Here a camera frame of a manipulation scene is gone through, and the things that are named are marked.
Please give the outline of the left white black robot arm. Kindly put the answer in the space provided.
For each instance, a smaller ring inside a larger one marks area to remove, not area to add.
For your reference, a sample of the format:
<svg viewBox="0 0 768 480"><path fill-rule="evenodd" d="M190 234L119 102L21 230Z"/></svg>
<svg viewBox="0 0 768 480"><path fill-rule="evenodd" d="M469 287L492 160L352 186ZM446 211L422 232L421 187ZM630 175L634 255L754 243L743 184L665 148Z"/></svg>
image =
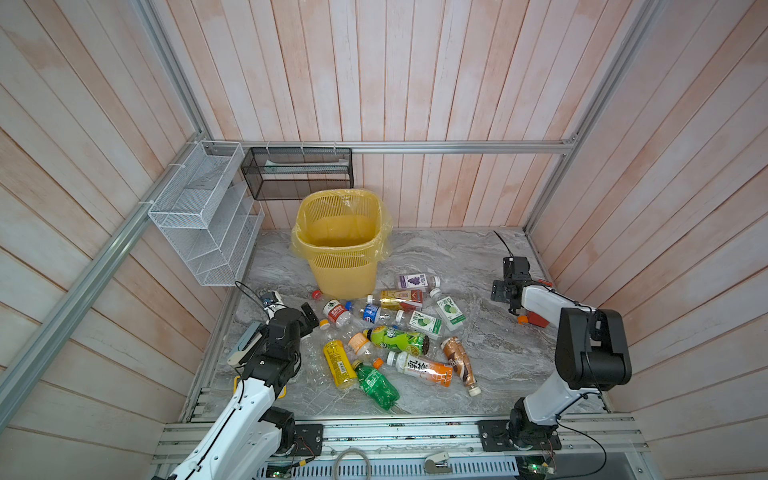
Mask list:
<svg viewBox="0 0 768 480"><path fill-rule="evenodd" d="M297 456L305 445L294 414L274 402L302 364L300 343L319 326L309 304L284 305L272 294L268 320L242 336L240 379L228 404L170 479L253 479L272 456Z"/></svg>

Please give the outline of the red label water bottle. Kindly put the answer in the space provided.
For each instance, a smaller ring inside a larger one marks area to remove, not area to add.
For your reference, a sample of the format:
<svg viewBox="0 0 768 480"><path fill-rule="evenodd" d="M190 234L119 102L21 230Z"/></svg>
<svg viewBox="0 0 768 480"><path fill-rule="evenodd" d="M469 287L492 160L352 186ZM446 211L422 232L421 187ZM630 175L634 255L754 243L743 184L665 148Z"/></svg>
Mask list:
<svg viewBox="0 0 768 480"><path fill-rule="evenodd" d="M344 327L352 320L350 311L335 297L315 290L312 292L312 298L320 304L327 320L336 327Z"/></svg>

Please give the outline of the green soda bottle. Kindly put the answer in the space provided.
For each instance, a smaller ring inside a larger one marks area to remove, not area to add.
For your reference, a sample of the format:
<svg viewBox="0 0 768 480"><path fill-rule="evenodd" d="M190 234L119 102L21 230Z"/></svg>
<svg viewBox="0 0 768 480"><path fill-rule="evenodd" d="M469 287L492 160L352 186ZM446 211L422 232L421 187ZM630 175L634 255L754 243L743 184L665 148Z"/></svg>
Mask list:
<svg viewBox="0 0 768 480"><path fill-rule="evenodd" d="M382 359L376 359L372 365L356 360L351 367L357 375L361 389L382 409L390 410L400 399L400 394L380 371L382 365Z"/></svg>

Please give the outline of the orange label clear bottle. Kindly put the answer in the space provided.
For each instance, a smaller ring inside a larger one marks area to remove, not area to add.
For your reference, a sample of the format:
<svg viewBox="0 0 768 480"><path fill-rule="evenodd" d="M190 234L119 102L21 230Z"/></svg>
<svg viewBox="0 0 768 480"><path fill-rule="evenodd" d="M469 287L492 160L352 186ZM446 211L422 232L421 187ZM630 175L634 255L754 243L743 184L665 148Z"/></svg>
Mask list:
<svg viewBox="0 0 768 480"><path fill-rule="evenodd" d="M356 333L348 341L348 347L351 351L351 361L370 364L373 368L379 370L384 365L381 349L375 346L363 332Z"/></svg>

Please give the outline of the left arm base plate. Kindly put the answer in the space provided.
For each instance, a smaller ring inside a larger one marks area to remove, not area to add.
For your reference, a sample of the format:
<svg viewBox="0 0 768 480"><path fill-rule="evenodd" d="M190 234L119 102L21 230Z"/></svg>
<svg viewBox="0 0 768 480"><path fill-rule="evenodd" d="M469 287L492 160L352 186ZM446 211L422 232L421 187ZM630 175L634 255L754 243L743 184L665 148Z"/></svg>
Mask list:
<svg viewBox="0 0 768 480"><path fill-rule="evenodd" d="M276 457L318 457L322 453L324 426L320 423L290 424L279 430Z"/></svg>

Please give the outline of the brown milk tea bottle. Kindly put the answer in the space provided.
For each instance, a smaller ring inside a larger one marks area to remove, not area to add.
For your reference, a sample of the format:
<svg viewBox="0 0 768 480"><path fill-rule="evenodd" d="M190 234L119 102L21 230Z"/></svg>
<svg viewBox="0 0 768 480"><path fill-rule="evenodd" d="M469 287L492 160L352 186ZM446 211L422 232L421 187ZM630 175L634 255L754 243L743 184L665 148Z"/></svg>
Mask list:
<svg viewBox="0 0 768 480"><path fill-rule="evenodd" d="M461 379L464 387L471 397L481 394L482 390L477 384L471 361L460 339L456 336L447 338L441 343L448 363L452 366L454 373Z"/></svg>

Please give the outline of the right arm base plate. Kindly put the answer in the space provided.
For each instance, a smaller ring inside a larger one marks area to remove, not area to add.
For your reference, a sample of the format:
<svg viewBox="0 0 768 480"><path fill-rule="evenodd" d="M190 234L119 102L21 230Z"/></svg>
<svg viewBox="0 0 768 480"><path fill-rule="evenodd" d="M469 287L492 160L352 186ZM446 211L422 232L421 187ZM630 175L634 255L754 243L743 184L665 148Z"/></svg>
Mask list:
<svg viewBox="0 0 768 480"><path fill-rule="evenodd" d="M561 450L555 426L541 426L526 420L480 420L476 422L485 452Z"/></svg>

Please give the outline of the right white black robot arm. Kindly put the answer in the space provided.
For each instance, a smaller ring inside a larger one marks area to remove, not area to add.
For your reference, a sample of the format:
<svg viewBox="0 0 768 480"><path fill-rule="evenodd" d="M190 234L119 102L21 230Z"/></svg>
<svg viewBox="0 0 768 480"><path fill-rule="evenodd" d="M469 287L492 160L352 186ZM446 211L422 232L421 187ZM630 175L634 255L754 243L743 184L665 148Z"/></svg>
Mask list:
<svg viewBox="0 0 768 480"><path fill-rule="evenodd" d="M570 299L536 281L527 258L503 259L503 278L493 282L491 299L509 312L524 311L557 328L555 371L532 394L517 400L507 424L516 449L555 447L559 417L590 394L627 384L632 376L629 346L621 314Z"/></svg>

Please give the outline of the clear water bottle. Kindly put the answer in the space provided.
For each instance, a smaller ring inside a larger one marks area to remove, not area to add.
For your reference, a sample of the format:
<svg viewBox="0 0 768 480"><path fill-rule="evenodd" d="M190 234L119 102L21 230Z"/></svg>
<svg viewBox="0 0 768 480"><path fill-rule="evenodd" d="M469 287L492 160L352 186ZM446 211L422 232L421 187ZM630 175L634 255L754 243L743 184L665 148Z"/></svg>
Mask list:
<svg viewBox="0 0 768 480"><path fill-rule="evenodd" d="M322 347L323 343L311 336L301 341L302 365L297 376L297 384L313 395L325 392L332 385Z"/></svg>

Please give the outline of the yellow label tea bottle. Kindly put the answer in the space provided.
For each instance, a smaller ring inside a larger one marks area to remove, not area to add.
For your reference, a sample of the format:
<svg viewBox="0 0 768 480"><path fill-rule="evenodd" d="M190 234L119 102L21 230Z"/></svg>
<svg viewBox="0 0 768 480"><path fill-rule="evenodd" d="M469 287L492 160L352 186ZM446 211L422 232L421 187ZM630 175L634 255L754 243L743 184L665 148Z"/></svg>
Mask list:
<svg viewBox="0 0 768 480"><path fill-rule="evenodd" d="M328 319L319 322L322 351L335 386L339 390L350 388L357 379L348 356L348 341L352 335L332 324Z"/></svg>

